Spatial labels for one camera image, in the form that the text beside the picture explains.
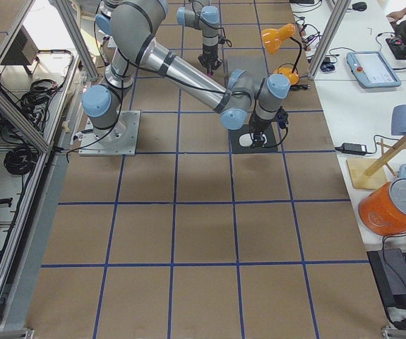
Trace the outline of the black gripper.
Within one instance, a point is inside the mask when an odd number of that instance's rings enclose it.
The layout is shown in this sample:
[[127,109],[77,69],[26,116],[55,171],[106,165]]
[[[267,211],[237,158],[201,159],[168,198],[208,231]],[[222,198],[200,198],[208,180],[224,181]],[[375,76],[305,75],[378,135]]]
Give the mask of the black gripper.
[[251,138],[250,148],[264,147],[267,143],[267,138],[274,137],[271,120],[250,120],[249,133]]
[[210,75],[210,71],[214,73],[216,67],[220,67],[222,64],[222,60],[218,56],[218,46],[203,44],[202,54],[198,56],[198,60],[201,66],[205,67],[207,75]]

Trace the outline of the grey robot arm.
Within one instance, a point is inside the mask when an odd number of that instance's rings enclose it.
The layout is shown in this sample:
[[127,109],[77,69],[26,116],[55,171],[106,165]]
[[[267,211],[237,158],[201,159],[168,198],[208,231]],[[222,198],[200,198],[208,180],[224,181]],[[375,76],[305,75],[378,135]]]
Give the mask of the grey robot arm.
[[274,73],[259,79],[235,69],[227,85],[220,85],[157,41],[156,32],[167,13],[166,1],[101,1],[95,23],[113,38],[117,48],[103,79],[82,96],[96,142],[113,148],[127,134],[121,104],[137,68],[172,81],[219,114],[227,130],[240,134],[236,146],[277,149],[281,142],[267,131],[272,123],[288,130],[287,112],[282,107],[291,87],[288,78]]
[[177,9],[177,23],[202,33],[202,52],[198,56],[201,66],[208,76],[212,76],[221,65],[218,46],[221,44],[220,13],[211,1],[189,1],[190,7]]

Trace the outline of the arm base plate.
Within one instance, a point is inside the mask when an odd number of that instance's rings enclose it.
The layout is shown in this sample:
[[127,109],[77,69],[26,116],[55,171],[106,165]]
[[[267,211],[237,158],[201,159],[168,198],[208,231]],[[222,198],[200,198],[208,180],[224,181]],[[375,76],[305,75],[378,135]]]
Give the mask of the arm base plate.
[[91,129],[91,132],[85,133],[81,138],[78,154],[81,156],[134,156],[140,120],[139,110],[121,111],[117,125],[108,136],[103,138],[107,131],[94,129],[91,120],[87,118],[86,127]]

